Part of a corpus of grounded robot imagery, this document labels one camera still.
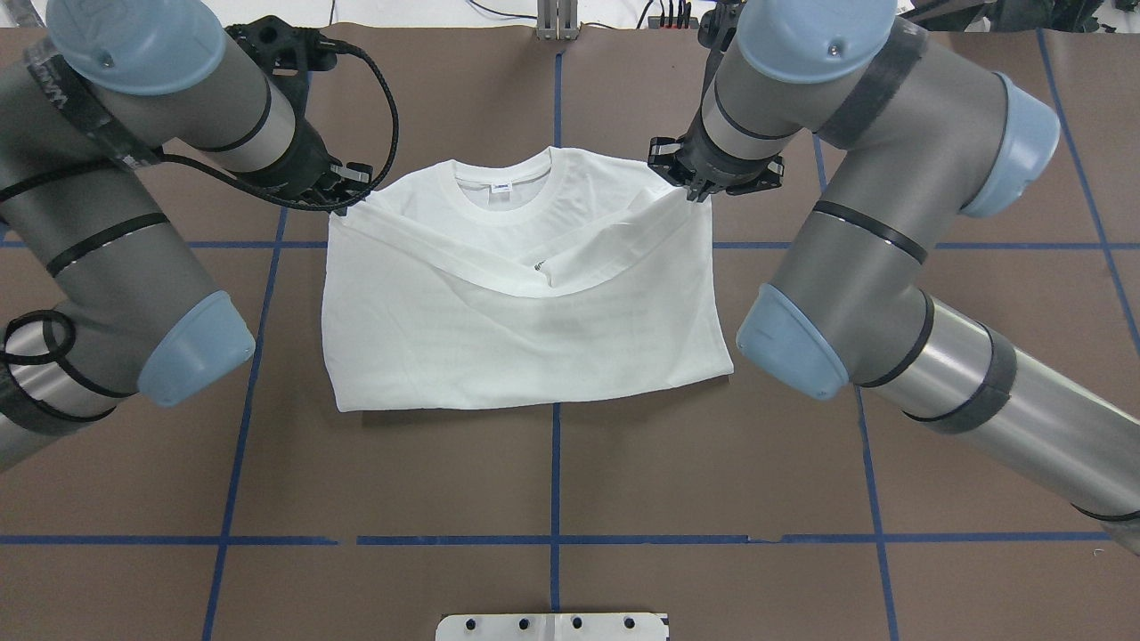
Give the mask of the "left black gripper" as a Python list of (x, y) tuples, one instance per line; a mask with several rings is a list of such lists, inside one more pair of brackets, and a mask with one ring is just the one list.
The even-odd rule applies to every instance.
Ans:
[(373, 190), (373, 172), (370, 164), (334, 163), (314, 127), (298, 125), (288, 149), (267, 169), (267, 190), (275, 198), (331, 205), (334, 214), (345, 214)]

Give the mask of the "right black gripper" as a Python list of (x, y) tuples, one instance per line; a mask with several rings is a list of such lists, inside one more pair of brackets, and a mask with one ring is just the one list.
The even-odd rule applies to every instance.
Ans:
[(656, 137), (650, 141), (648, 167), (673, 187), (687, 190), (687, 198), (705, 203), (716, 193), (740, 196), (781, 187), (785, 159), (736, 159), (720, 151), (703, 133), (679, 138)]

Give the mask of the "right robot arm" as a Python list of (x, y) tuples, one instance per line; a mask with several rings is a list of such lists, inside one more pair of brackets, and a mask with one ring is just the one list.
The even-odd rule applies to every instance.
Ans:
[(958, 216), (996, 216), (1047, 169), (1054, 109), (891, 1), (720, 1), (699, 41), (700, 106), (687, 133), (650, 143), (657, 175), (701, 202), (777, 188), (803, 131), (844, 153), (738, 350), (814, 399), (880, 393), (1135, 552), (1135, 417), (917, 286)]

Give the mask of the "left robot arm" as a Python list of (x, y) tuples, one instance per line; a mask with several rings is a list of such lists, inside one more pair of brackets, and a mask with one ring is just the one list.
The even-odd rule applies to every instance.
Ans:
[(344, 214), (383, 172), (334, 159), (308, 78), (367, 52), (199, 1), (49, 1), (3, 70), (3, 228), (62, 303), (3, 328), (3, 470), (142, 393), (186, 401), (256, 349), (138, 172), (190, 167), (274, 206)]

